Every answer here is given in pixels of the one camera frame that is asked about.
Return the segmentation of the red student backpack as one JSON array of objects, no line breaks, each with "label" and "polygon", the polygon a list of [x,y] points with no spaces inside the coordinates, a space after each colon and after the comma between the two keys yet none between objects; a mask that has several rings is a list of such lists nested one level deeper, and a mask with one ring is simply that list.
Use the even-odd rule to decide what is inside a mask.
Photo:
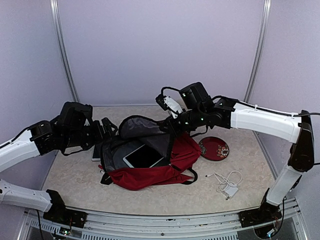
[{"label": "red student backpack", "polygon": [[131,115],[112,126],[103,119],[107,135],[100,147],[101,184],[138,191],[197,181],[193,164],[201,149],[187,131],[172,126],[171,120]]}]

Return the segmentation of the white tablet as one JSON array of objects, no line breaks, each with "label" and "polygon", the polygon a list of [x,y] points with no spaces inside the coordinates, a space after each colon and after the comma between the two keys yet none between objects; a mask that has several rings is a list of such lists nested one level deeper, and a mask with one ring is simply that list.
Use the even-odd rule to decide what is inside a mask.
[{"label": "white tablet", "polygon": [[92,153],[92,162],[100,162],[101,161],[101,148],[99,146],[95,146]]},{"label": "white tablet", "polygon": [[145,144],[122,158],[130,168],[152,168],[163,159],[159,152]]}]

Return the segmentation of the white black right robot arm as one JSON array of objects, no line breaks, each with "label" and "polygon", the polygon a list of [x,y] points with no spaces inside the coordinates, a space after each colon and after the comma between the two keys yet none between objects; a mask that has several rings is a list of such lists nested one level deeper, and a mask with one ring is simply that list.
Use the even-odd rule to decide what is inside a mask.
[{"label": "white black right robot arm", "polygon": [[178,135],[205,126],[212,129],[244,129],[281,138],[291,143],[290,157],[275,183],[265,193],[256,210],[256,218],[266,222],[283,202],[287,193],[299,183],[302,175],[315,164],[314,134],[311,113],[276,111],[221,95],[211,97],[201,82],[178,90],[186,109],[166,96],[161,89],[156,98],[165,111],[170,111],[165,128]]}]

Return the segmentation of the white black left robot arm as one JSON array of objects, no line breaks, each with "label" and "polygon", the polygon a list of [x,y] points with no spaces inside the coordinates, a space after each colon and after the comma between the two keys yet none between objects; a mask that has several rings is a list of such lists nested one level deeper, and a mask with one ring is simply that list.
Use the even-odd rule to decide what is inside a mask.
[{"label": "white black left robot arm", "polygon": [[[108,119],[93,120],[93,107],[78,102],[65,102],[60,114],[24,128],[0,146],[0,170],[7,170],[25,160],[68,148],[88,151],[113,136],[118,128]],[[34,190],[0,182],[0,202],[49,213],[63,223],[70,218],[60,194],[55,190]]]}]

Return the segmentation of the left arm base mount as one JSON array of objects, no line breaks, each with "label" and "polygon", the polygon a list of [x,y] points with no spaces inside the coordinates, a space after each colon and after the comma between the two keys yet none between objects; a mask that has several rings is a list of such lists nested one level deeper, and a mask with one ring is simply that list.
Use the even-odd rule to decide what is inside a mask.
[{"label": "left arm base mount", "polygon": [[72,210],[66,207],[62,197],[55,190],[47,189],[52,204],[48,211],[43,213],[45,220],[52,221],[70,227],[84,228],[87,213],[79,210]]}]

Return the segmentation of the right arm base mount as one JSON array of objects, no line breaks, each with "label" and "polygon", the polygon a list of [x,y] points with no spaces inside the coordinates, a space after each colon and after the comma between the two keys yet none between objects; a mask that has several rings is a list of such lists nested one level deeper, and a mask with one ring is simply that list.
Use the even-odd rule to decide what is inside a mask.
[{"label": "right arm base mount", "polygon": [[267,194],[265,194],[259,207],[240,211],[238,216],[241,227],[246,228],[281,219],[283,215],[279,205],[267,203]]}]

